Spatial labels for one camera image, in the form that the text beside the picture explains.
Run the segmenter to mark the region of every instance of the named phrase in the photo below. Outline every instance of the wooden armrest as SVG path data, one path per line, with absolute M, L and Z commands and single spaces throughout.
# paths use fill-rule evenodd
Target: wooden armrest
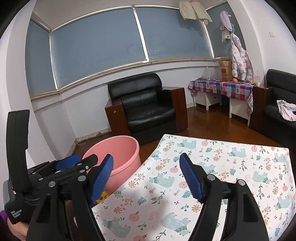
M 183 87 L 169 87 L 169 86 L 163 86 L 164 90 L 177 90 L 177 89 L 183 89 Z
M 188 127 L 185 89 L 183 87 L 163 86 L 163 90 L 170 91 L 172 96 L 176 113 L 176 132 L 185 130 Z
M 105 108 L 111 107 L 111 106 L 115 106 L 115 105 L 119 105 L 119 104 L 121 104 L 121 100 L 119 98 L 118 99 L 115 99 L 115 100 L 111 100 L 110 99 L 110 100 L 108 100 Z
M 114 136 L 131 135 L 120 99 L 108 100 L 105 112 Z

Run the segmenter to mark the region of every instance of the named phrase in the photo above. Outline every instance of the baseboard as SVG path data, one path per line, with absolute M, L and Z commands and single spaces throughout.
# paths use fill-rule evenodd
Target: baseboard
M 188 104 L 186 104 L 186 107 L 187 107 L 187 108 L 194 107 L 194 103 L 193 103 L 193 102 L 188 103 Z
M 76 141 L 74 141 L 74 143 L 73 143 L 72 146 L 70 147 L 70 149 L 69 149 L 67 155 L 65 156 L 65 158 L 68 157 L 68 156 L 71 156 L 71 155 L 73 154 L 75 148 L 76 148 Z
M 79 137 L 77 138 L 77 141 L 78 142 L 82 142 L 82 141 L 86 141 L 88 139 L 91 139 L 91 138 L 94 138 L 94 137 L 98 137 L 100 135 L 103 135 L 103 134 L 106 134 L 108 132 L 111 132 L 111 128 L 106 128 L 106 129 L 103 129 L 103 130 L 100 130 L 100 131 L 97 131 L 97 132 L 94 132 L 92 134 L 89 134 L 89 135 L 86 135 L 86 136 L 82 136 L 82 137 Z

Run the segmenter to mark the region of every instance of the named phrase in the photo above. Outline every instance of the plastic bag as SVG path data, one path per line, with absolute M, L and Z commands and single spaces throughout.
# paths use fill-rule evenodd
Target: plastic bag
M 204 69 L 201 75 L 201 78 L 207 79 L 207 80 L 215 80 L 217 79 L 217 76 L 214 73 L 214 71 L 212 71 L 208 66 L 206 66 L 206 68 Z

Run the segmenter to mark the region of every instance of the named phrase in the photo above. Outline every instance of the window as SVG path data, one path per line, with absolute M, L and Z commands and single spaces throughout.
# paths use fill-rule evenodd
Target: window
M 92 74 L 145 60 L 132 8 L 95 14 L 51 33 L 59 88 Z
M 56 90 L 50 62 L 49 33 L 33 21 L 28 26 L 25 66 L 30 96 Z
M 136 8 L 150 60 L 212 58 L 203 23 L 178 9 Z
M 207 30 L 209 32 L 215 58 L 228 57 L 231 54 L 230 39 L 227 39 L 225 40 L 225 42 L 222 42 L 222 32 L 220 30 L 220 27 L 222 25 L 220 13 L 222 11 L 226 11 L 229 15 L 231 15 L 231 17 L 229 17 L 229 20 L 234 25 L 234 34 L 239 37 L 242 43 L 242 47 L 246 49 L 244 38 L 242 36 L 242 32 L 240 30 L 237 19 L 235 18 L 235 15 L 230 5 L 226 2 L 207 11 L 211 19 L 213 20 L 212 23 L 209 23 Z

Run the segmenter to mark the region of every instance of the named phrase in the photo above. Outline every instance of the floral tablecloth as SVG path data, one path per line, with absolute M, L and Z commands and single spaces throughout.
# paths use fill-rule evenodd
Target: floral tablecloth
M 179 167 L 187 153 L 194 164 L 222 181 L 244 179 L 262 212 L 271 241 L 296 212 L 289 150 L 164 135 L 151 156 L 114 194 L 93 207 L 106 240 L 188 240 L 202 205 L 192 197 Z M 227 200 L 221 203 L 213 240 L 220 240 Z

